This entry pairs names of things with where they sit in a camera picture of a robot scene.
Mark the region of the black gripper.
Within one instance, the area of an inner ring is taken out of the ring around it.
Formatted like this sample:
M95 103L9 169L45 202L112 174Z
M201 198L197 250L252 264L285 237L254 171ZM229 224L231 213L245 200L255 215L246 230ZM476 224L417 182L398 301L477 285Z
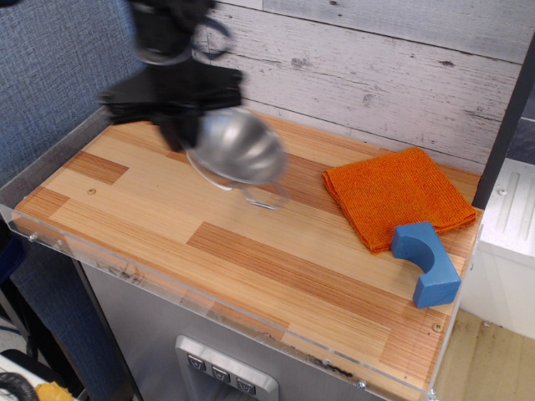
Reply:
M148 66L99 93L110 121L156 120L172 151L196 147L196 117L242 102L242 72L208 64Z

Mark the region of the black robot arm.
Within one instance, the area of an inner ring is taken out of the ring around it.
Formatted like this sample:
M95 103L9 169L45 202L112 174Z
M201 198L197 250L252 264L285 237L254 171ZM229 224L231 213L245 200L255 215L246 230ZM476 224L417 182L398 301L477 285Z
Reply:
M208 111L242 102L242 73L193 57L196 27L227 35L207 16L213 1L132 1L137 74L104 89L100 103L112 124L150 121L173 150L196 146L201 118Z

